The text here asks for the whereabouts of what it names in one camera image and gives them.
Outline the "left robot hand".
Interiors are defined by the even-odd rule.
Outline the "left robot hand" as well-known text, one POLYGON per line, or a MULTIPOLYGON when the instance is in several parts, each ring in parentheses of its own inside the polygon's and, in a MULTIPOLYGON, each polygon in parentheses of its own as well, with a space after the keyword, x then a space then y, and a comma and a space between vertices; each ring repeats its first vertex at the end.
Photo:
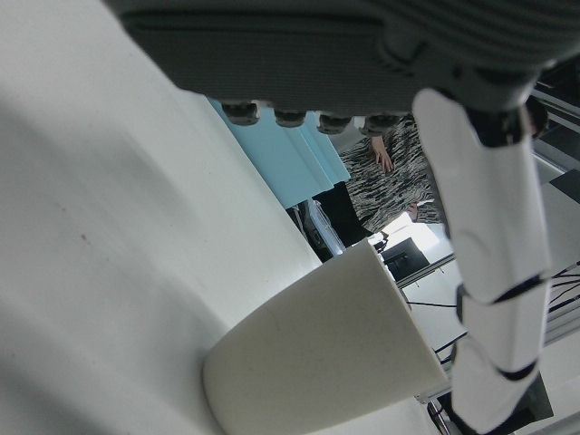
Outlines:
POLYGON ((180 89, 238 125, 309 111, 325 134, 370 135, 411 112, 459 263, 455 413, 486 433, 537 376, 549 248, 524 104, 579 52, 576 1, 111 1, 180 89))

